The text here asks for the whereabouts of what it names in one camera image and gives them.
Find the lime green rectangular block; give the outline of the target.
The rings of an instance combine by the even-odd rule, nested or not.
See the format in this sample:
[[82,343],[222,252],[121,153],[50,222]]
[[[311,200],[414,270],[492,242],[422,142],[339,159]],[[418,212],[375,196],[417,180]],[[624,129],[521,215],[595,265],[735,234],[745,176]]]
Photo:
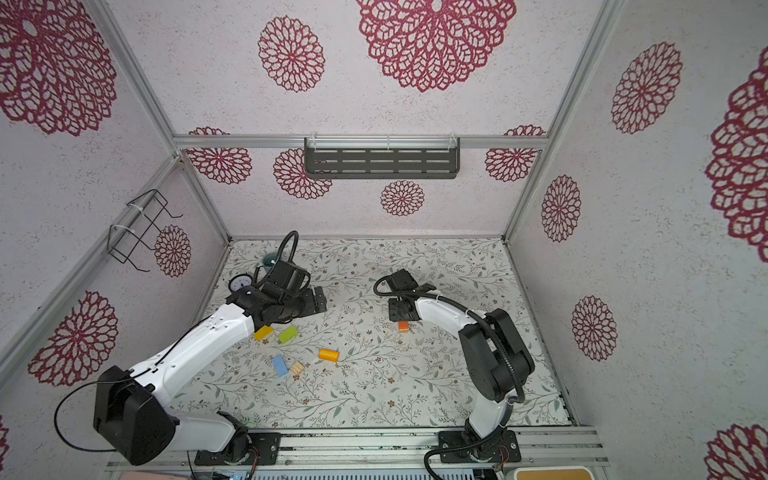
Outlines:
[[287,344],[299,335],[299,330],[296,326],[290,326],[278,335],[279,344]]

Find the orange cylinder block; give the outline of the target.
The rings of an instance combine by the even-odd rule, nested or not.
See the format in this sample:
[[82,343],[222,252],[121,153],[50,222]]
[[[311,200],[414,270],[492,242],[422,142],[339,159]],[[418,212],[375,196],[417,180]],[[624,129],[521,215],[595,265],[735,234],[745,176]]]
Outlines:
[[334,350],[321,349],[318,354],[318,358],[320,360],[337,363],[339,361],[340,354]]

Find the natural grooved wood cube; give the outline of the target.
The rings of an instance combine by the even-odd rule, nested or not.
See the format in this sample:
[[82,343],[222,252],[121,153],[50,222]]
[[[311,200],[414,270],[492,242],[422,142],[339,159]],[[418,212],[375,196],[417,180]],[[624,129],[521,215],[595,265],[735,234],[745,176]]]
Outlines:
[[295,362],[290,368],[290,372],[294,377],[300,376],[304,370],[305,367],[300,362]]

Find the light blue rectangular block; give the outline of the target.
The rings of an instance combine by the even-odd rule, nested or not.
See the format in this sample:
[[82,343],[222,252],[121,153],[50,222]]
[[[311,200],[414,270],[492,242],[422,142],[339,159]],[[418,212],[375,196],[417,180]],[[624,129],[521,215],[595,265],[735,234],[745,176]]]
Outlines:
[[284,377],[289,373],[286,362],[281,355],[274,356],[272,358],[272,364],[279,378]]

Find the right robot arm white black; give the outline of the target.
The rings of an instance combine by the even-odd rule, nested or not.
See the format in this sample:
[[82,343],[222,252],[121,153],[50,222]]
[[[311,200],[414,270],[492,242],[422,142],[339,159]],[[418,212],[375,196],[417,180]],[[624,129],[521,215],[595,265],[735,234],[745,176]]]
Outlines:
[[465,436],[471,443],[494,441],[516,405],[527,401],[524,385],[535,361],[510,315],[503,309],[480,313],[443,295],[411,290],[374,293],[390,300],[397,319],[424,322],[456,338],[477,391]]

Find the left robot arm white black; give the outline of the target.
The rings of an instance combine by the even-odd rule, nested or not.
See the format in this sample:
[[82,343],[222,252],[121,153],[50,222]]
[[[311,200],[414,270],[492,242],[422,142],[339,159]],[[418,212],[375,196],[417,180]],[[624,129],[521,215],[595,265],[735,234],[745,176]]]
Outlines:
[[209,317],[171,346],[124,370],[113,366],[97,381],[93,425],[134,466],[167,452],[199,452],[241,464],[254,452],[248,428],[233,415],[185,414],[172,409],[178,392],[213,360],[262,327],[321,313],[320,287],[275,300],[253,286],[231,293]]

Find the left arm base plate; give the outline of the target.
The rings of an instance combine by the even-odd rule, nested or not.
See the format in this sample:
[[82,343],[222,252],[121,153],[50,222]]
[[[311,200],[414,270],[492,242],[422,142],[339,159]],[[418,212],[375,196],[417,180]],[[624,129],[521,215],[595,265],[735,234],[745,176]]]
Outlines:
[[280,433],[250,432],[235,438],[221,452],[198,451],[195,466],[272,466],[277,462],[282,435]]

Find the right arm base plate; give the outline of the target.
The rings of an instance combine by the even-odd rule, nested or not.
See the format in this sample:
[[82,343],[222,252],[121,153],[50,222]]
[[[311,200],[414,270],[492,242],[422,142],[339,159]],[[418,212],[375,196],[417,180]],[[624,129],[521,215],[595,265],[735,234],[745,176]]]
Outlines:
[[[467,436],[464,431],[443,430],[438,433],[438,448],[458,448],[475,441],[474,437]],[[517,463],[522,459],[520,446],[515,433],[511,429],[505,429],[493,439],[482,445],[440,454],[440,461],[446,464],[454,463]]]

